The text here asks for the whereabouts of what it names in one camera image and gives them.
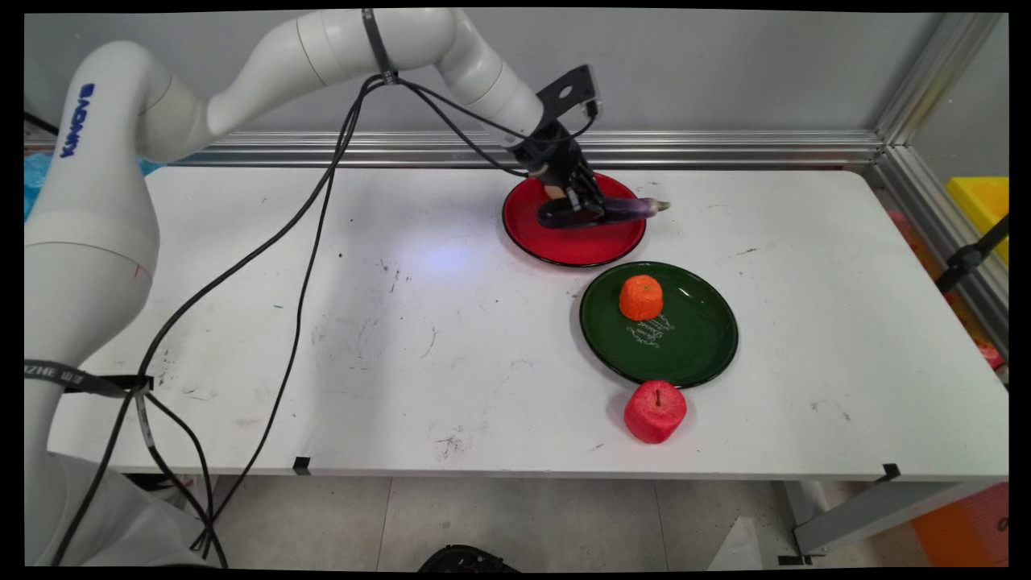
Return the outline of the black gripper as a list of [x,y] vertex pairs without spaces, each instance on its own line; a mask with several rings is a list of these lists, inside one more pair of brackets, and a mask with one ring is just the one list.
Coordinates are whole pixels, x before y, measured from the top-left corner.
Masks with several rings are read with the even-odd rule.
[[577,140],[568,133],[537,133],[516,146],[516,161],[531,179],[565,192],[564,226],[595,226],[605,214],[604,199]]

